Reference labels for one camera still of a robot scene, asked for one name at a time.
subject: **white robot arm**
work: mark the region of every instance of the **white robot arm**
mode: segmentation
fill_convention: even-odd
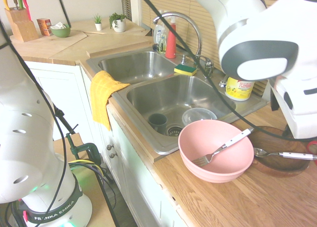
[[[1,32],[0,46],[0,203],[22,199],[28,227],[67,222],[84,227],[92,205],[69,166],[51,211],[45,215],[64,167],[63,157],[53,149],[53,116]]]
[[[270,79],[293,136],[317,136],[317,0],[196,0],[212,16],[224,73]]]

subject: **white pot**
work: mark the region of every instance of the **white pot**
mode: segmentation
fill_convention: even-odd
[[[102,24],[101,23],[99,23],[99,24],[95,24],[96,25],[96,29],[98,30],[98,31],[100,31],[100,30],[102,30],[103,29],[103,26],[102,26]]]
[[[117,21],[117,26],[115,25],[115,23],[112,23],[112,27],[114,29],[115,32],[121,33],[125,31],[125,19],[121,20],[116,20]]]

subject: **yellow container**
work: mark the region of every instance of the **yellow container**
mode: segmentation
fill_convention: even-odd
[[[226,85],[225,94],[227,97],[236,101],[245,101],[249,99],[254,82],[241,81],[229,77]]]

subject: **spoon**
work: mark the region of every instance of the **spoon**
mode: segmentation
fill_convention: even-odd
[[[301,154],[301,153],[289,153],[289,152],[276,152],[276,153],[268,153],[267,151],[259,148],[253,148],[254,155],[259,158],[264,158],[268,155],[278,155],[283,158],[289,159],[304,159],[304,160],[317,160],[317,155],[313,154]]]

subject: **green bowl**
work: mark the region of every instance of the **green bowl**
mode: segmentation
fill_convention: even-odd
[[[51,29],[52,33],[57,36],[57,37],[60,37],[60,38],[65,38],[67,36],[69,36],[70,34],[70,27],[67,25],[67,24],[64,24],[67,28],[64,28],[64,29]]]

